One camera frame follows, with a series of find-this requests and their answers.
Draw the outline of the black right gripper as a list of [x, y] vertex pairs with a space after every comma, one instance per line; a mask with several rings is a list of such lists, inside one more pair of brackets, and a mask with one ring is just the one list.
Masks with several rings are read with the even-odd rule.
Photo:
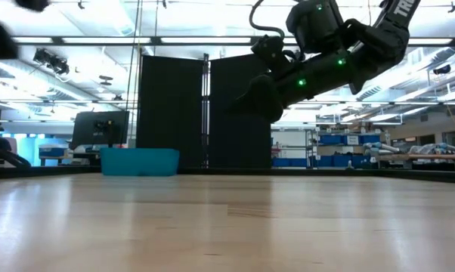
[[291, 104], [322, 89], [326, 67], [321, 63], [302, 62], [266, 65], [266, 70], [252, 80], [252, 89], [235, 100], [233, 113], [257, 114], [269, 123], [277, 122]]

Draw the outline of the black divider panel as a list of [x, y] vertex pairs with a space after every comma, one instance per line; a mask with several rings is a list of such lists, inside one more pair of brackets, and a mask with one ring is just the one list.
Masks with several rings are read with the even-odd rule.
[[199, 168], [203, 62], [144, 56], [138, 95], [136, 146], [180, 153], [180, 168]]
[[227, 111], [238, 97], [246, 93], [249, 81], [264, 70], [264, 64], [253, 54], [211, 62], [211, 168], [271, 167], [271, 124], [260, 116], [237, 115]]

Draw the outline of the blue storage crate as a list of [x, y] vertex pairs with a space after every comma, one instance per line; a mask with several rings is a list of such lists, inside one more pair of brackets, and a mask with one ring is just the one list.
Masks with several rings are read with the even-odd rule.
[[273, 158], [272, 166], [275, 168], [307, 168], [306, 158]]

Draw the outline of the shelf with blue bins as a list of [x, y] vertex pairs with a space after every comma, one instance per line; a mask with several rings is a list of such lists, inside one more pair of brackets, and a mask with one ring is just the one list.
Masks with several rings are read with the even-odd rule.
[[317, 168], [365, 168], [370, 164], [370, 152], [364, 144], [379, 142], [382, 132], [332, 130], [319, 127], [305, 131], [305, 155], [307, 167]]

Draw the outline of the blue plastic bin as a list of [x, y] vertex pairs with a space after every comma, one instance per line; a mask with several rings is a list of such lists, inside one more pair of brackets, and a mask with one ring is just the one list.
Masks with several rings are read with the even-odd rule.
[[101, 172], [107, 176], [173, 176], [180, 153], [166, 148], [102, 148]]

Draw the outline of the black computer monitor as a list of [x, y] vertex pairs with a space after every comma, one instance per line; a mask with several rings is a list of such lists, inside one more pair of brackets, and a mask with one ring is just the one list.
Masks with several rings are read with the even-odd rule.
[[81, 112], [76, 115], [71, 145], [125, 144], [129, 111]]

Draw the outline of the black office desk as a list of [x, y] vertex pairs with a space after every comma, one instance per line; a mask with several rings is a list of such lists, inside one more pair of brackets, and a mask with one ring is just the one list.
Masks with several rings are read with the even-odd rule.
[[57, 162], [58, 166], [100, 166], [101, 158], [98, 152], [65, 153], [63, 156], [40, 156], [40, 166], [46, 166], [48, 160]]

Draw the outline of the wooden workbench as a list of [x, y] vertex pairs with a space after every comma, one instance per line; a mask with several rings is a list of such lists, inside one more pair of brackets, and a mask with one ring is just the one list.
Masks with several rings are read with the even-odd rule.
[[378, 166], [396, 163], [405, 169], [412, 169], [413, 164], [449, 163], [455, 168], [455, 146], [446, 143], [426, 144], [408, 148], [392, 147], [387, 144], [377, 143], [370, 148]]

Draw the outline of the black aluminium table frame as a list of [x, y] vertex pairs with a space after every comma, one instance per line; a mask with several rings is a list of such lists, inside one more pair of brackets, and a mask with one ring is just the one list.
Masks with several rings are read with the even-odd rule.
[[[79, 175], [100, 173], [99, 167], [90, 166], [61, 166], [61, 167], [32, 167], [0, 168], [0, 179], [6, 178], [32, 178], [55, 175]], [[455, 184], [455, 172], [435, 172], [419, 170], [398, 170], [398, 169], [247, 169], [247, 168], [206, 168], [179, 169], [180, 175], [252, 175], [252, 176], [313, 176], [313, 177], [377, 177], [397, 178], [406, 180], [431, 181]]]

